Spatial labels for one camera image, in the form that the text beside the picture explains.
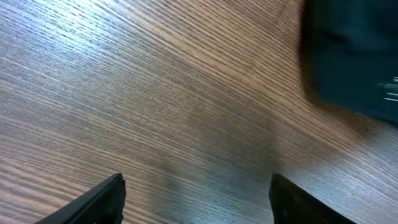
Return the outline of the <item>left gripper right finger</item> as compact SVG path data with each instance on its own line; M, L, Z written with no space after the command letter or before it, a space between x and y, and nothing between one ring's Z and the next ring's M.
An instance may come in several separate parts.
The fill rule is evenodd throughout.
M269 200L274 224L355 224L280 174L272 175Z

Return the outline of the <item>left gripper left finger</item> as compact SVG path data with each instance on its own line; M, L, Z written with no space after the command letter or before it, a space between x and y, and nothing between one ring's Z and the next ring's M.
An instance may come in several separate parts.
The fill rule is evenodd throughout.
M37 224L121 224L126 183L114 174Z

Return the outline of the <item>black shorts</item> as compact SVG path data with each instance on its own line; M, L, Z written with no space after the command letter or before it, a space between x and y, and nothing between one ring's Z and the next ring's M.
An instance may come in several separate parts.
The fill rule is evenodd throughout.
M328 103L397 124L397 0L310 0L304 74Z

